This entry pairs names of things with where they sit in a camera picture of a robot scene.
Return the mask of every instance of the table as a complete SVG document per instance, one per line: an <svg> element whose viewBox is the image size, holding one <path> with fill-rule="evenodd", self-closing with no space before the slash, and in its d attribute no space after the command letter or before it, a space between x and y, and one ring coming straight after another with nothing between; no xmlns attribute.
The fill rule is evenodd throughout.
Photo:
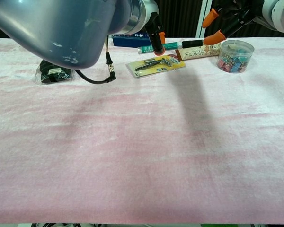
<svg viewBox="0 0 284 227"><path fill-rule="evenodd" d="M39 86L41 59L0 39L0 223L284 224L284 38L240 40L242 74L134 79L152 54L112 47L116 81Z"/></svg>

